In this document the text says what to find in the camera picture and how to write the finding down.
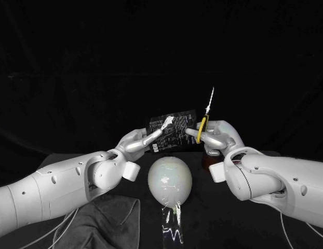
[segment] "dark table surface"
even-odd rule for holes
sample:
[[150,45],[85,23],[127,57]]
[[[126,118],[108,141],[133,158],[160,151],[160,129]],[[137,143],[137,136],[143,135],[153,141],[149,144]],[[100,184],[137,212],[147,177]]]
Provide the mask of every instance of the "dark table surface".
[[[290,248],[284,236],[280,213],[271,207],[251,201],[240,201],[227,183],[215,183],[211,173],[201,167],[204,153],[172,153],[189,166],[193,184],[182,205],[185,248]],[[78,157],[79,154],[52,154],[40,167]],[[123,178],[110,193],[140,199],[140,249],[163,247],[162,205],[156,201],[147,183],[153,162],[166,156],[147,153],[136,163],[141,169],[136,182]],[[0,238],[0,248],[19,248],[38,239],[62,222],[63,217],[30,224]],[[323,248],[323,239],[306,223],[284,216],[289,239],[297,248]],[[48,236],[29,248],[48,248]]]

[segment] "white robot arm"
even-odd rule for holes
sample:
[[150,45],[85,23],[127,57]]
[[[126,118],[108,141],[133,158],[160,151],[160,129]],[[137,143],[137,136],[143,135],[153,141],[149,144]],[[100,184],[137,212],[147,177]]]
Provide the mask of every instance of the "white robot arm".
[[53,163],[16,183],[0,187],[0,237],[17,228],[61,217],[107,193],[121,178],[136,181],[136,161],[162,129],[147,136],[131,131],[117,148]]
[[[219,149],[225,155],[224,162],[209,166],[214,181],[227,181],[241,201],[266,204],[284,215],[323,228],[323,162],[266,156],[244,147],[225,121],[211,124],[201,139],[208,149]],[[186,133],[198,135],[191,129]]]

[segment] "brown bottle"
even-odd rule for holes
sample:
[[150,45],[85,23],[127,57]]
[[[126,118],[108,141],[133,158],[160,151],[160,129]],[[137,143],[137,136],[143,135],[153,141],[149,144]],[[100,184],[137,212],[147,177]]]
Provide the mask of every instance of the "brown bottle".
[[204,158],[201,161],[201,165],[204,167],[204,169],[209,172],[209,166],[222,162],[224,161],[224,155],[219,154],[218,157],[212,157],[206,154],[206,151],[204,150]]

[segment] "dark towel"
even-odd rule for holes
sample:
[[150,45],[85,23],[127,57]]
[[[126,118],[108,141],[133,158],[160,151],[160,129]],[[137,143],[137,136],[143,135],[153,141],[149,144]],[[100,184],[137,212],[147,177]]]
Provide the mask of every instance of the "dark towel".
[[[55,232],[53,242],[63,233],[68,221]],[[140,235],[140,201],[104,194],[85,204],[72,224],[55,244],[55,249],[137,249]]]

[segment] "inflated balloon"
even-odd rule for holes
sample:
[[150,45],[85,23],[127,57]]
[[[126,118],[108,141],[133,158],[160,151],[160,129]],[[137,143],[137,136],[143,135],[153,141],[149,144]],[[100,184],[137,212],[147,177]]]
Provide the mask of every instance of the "inflated balloon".
[[192,190],[192,173],[179,158],[156,160],[149,170],[149,188],[163,206],[175,209],[183,204]]

